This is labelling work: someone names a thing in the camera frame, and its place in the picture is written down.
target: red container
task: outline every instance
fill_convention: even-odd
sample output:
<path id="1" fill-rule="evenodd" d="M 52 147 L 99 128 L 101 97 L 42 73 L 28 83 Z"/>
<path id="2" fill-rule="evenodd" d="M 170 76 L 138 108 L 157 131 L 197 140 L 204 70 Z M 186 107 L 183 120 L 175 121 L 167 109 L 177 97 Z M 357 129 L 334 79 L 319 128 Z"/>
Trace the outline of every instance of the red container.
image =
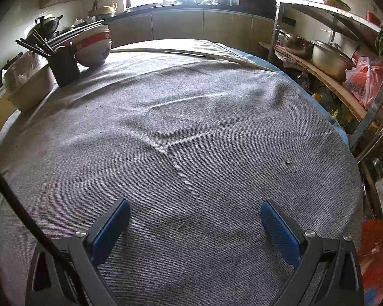
<path id="1" fill-rule="evenodd" d="M 369 21 L 369 22 L 372 22 L 373 24 L 377 25 L 377 26 L 380 26 L 381 24 L 381 21 L 380 19 L 378 19 L 376 17 L 375 14 L 373 14 L 372 12 L 370 11 L 366 11 L 366 19 Z"/>

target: black cable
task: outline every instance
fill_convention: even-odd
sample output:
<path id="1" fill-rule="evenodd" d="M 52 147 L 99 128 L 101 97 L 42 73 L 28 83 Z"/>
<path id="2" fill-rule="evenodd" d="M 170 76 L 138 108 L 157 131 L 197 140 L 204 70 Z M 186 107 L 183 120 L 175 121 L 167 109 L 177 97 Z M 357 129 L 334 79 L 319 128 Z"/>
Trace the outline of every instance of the black cable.
<path id="1" fill-rule="evenodd" d="M 75 286 L 78 302 L 82 306 L 87 306 L 88 302 L 84 294 L 81 279 L 78 276 L 76 270 L 70 264 L 69 260 L 61 253 L 57 246 L 47 237 L 44 232 L 39 228 L 36 222 L 31 218 L 28 212 L 25 210 L 19 199 L 14 192 L 10 189 L 7 181 L 0 173 L 0 193 L 6 199 L 12 210 L 19 217 L 25 227 L 33 234 L 37 241 L 51 254 L 54 261 L 58 261 L 65 272 L 70 276 L 72 283 Z"/>

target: countertop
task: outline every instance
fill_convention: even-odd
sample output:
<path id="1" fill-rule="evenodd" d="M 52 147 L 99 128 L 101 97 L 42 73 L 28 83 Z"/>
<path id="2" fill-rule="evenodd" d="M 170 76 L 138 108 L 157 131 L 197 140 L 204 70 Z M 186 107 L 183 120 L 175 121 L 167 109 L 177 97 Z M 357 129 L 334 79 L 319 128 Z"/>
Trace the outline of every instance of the countertop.
<path id="1" fill-rule="evenodd" d="M 137 11 L 131 11 L 131 12 L 121 12 L 120 14 L 117 14 L 114 17 L 105 19 L 105 23 L 112 22 L 117 19 L 130 17 L 134 15 L 139 14 L 145 14 L 151 11 L 157 11 L 157 10 L 176 10 L 176 9 L 215 9 L 215 10 L 226 10 L 226 11 L 234 11 L 234 12 L 242 12 L 244 14 L 250 14 L 250 15 L 256 15 L 264 18 L 269 18 L 274 20 L 275 14 L 272 14 L 271 12 L 262 11 L 259 9 L 253 9 L 253 8 L 247 8 L 243 6 L 225 6 L 225 5 L 210 5 L 210 4 L 176 4 L 176 5 L 170 5 L 170 6 L 159 6 L 159 7 L 152 7 L 152 8 L 146 8 L 142 10 Z M 295 26 L 296 20 L 288 17 L 282 17 L 282 23 Z"/>

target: wooden shelf board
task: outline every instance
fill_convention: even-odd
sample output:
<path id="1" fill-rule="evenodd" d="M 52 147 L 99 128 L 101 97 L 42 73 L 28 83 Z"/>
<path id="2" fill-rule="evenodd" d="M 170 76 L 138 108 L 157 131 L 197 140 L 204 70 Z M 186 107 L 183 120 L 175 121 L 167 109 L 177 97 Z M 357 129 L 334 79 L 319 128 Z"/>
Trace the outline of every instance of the wooden shelf board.
<path id="1" fill-rule="evenodd" d="M 275 50 L 293 59 L 301 67 L 317 77 L 317 79 L 324 83 L 333 93 L 335 93 L 335 95 L 346 105 L 346 107 L 349 108 L 350 112 L 357 118 L 358 121 L 361 121 L 364 118 L 366 110 L 362 107 L 356 97 L 347 91 L 338 81 L 319 70 L 309 61 L 287 52 L 284 47 L 275 46 Z M 374 123 L 372 123 L 372 126 L 377 128 L 377 125 Z"/>

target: red plastic bag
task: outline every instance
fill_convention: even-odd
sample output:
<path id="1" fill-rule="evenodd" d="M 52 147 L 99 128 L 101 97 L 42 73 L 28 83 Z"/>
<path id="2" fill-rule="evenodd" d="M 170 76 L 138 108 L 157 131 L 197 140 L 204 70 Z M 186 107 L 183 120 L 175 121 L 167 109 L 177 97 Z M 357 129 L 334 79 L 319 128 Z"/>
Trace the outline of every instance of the red plastic bag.
<path id="1" fill-rule="evenodd" d="M 368 110 L 383 81 L 383 57 L 371 60 L 367 56 L 359 57 L 356 68 L 346 70 L 346 86 Z M 383 120 L 383 105 L 376 115 Z"/>

